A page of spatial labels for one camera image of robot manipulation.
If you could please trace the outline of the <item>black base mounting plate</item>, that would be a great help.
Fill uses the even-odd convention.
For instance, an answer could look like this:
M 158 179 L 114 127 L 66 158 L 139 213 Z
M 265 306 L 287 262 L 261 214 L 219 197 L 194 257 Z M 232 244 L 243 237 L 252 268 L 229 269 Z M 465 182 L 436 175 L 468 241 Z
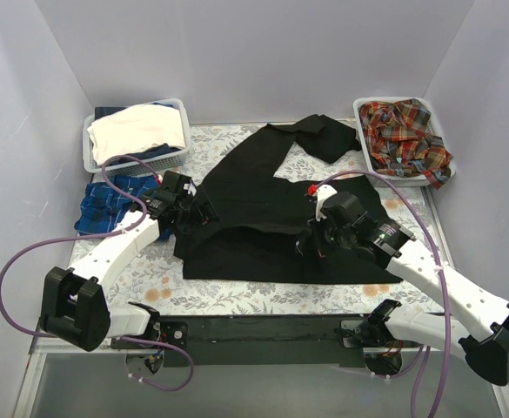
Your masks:
M 154 330 L 197 366 L 328 364 L 397 373 L 417 344 L 352 340 L 351 330 L 363 320 L 356 314 L 165 316 Z

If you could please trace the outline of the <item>black long sleeve shirt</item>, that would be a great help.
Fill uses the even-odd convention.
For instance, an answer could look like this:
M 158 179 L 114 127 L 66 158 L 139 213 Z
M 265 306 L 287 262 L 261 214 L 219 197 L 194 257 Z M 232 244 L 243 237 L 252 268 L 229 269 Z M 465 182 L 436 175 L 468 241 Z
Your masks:
M 328 261 L 296 253 L 295 242 L 314 214 L 310 181 L 275 176 L 296 142 L 293 125 L 266 125 L 235 146 L 202 179 L 218 216 L 174 231 L 174 254 L 187 280 L 242 280 L 315 285 L 396 284 L 352 254 Z

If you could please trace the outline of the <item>floral patterned table mat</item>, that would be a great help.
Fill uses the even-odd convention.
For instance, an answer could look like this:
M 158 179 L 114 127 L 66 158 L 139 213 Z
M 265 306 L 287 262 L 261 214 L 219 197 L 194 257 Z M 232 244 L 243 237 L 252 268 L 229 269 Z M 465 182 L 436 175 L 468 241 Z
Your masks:
M 192 148 L 178 171 L 194 180 L 204 176 L 235 146 L 262 124 L 193 125 Z M 362 152 L 347 152 L 334 165 L 327 165 L 306 154 L 298 145 L 288 151 L 275 176 L 290 181 L 321 180 L 342 169 L 364 169 Z M 414 232 L 425 236 L 403 201 L 387 187 L 378 187 L 388 215 Z M 441 252 L 442 260 L 452 264 L 437 210 L 428 187 L 402 187 L 401 191 L 419 213 Z M 154 307 L 163 315 L 232 314 L 367 314 L 382 300 L 398 300 L 426 312 L 442 308 L 408 282 L 320 286 L 229 280 L 184 280 L 182 261 L 173 256 L 175 240 L 147 246 L 106 291 L 108 304 L 129 301 Z

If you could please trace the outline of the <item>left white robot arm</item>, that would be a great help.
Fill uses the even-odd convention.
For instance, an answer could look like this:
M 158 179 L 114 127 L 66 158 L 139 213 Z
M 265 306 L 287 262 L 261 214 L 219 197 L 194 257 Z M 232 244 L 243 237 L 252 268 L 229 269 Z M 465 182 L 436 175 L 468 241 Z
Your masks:
M 107 291 L 124 269 L 167 229 L 201 226 L 217 219 L 205 189 L 168 171 L 158 187 L 135 201 L 113 234 L 82 259 L 52 268 L 44 279 L 42 331 L 91 352 L 107 338 L 131 337 L 154 347 L 161 336 L 159 312 L 138 302 L 110 307 Z

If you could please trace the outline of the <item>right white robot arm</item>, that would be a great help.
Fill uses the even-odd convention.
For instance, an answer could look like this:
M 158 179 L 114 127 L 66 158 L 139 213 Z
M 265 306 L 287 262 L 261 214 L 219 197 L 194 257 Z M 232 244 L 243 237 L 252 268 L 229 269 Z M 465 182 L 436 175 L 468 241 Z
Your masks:
M 425 313 L 387 299 L 354 328 L 343 328 L 345 340 L 364 347 L 402 340 L 446 348 L 482 379 L 501 387 L 509 383 L 508 300 L 442 263 L 435 245 L 425 245 L 398 222 L 373 218 L 355 195 L 311 185 L 305 197 L 314 214 L 309 232 L 297 241 L 299 254 L 306 254 L 309 239 L 321 261 L 351 253 L 409 282 L 444 309 Z

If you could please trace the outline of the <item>folded black shirt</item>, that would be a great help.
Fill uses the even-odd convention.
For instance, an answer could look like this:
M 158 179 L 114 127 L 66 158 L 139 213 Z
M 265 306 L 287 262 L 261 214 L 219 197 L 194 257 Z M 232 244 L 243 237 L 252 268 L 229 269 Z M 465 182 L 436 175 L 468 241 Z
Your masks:
M 356 131 L 326 115 L 311 115 L 298 121 L 296 142 L 304 151 L 327 164 L 334 164 L 347 152 L 361 150 Z

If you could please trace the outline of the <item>blue plaid shirt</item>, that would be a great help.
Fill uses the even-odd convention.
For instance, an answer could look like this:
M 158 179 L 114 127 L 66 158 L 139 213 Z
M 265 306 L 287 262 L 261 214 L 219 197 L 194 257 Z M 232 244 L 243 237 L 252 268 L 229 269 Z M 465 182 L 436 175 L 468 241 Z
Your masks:
M 111 182 L 134 197 L 141 197 L 157 186 L 153 176 L 116 175 L 111 178 Z M 105 182 L 90 183 L 86 186 L 84 199 L 80 204 L 81 216 L 74 228 L 79 235 L 111 232 L 132 205 L 131 199 L 115 192 Z

